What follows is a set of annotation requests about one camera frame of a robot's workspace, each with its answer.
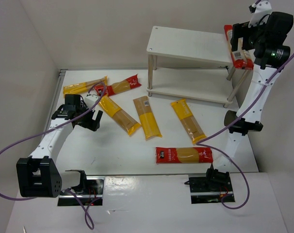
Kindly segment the red spaghetti bag with label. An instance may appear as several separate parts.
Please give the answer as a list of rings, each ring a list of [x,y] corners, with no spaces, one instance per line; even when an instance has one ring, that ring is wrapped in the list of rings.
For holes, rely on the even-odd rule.
[[[251,59],[250,53],[242,49],[243,40],[241,38],[238,39],[238,49],[236,51],[231,51],[232,45],[230,41],[232,39],[232,25],[224,25],[224,31],[228,44],[228,50],[230,52],[234,67],[236,69],[253,70],[253,61]]]

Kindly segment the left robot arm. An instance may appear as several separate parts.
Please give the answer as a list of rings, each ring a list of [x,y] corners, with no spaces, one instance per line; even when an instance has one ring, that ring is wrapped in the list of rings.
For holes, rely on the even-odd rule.
[[[55,164],[59,152],[75,126],[95,132],[100,127],[103,112],[94,110],[99,102],[95,94],[82,97],[66,94],[64,104],[53,113],[49,132],[27,158],[16,164],[20,194],[24,198],[55,198],[68,188],[81,193],[87,188],[84,170],[60,172]]]

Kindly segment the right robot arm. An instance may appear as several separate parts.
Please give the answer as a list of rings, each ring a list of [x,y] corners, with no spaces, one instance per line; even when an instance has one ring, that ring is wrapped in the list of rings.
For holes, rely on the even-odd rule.
[[[224,26],[231,55],[254,50],[255,60],[243,104],[237,112],[227,111],[225,115],[224,125],[229,135],[224,152],[229,158],[218,157],[207,170],[208,189],[221,190],[228,184],[229,167],[241,140],[250,131],[263,129],[261,112],[274,82],[289,61],[291,48],[283,43],[293,24],[293,15],[269,10],[254,13],[249,22]]]

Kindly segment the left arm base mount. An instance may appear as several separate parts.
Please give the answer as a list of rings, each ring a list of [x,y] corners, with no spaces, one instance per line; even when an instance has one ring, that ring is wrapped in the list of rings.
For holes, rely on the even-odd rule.
[[[87,176],[86,188],[82,191],[72,190],[72,192],[75,193],[77,198],[85,207],[87,207],[89,204],[91,204],[91,206],[102,206],[104,181],[105,178],[101,176]],[[79,203],[71,194],[61,192],[57,206],[79,206]]]

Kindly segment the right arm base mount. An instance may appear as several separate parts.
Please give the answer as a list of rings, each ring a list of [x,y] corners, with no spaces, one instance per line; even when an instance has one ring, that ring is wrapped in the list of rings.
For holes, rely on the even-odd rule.
[[[203,176],[189,176],[184,185],[189,187],[191,204],[235,202],[231,179],[228,178],[223,183],[213,183]]]

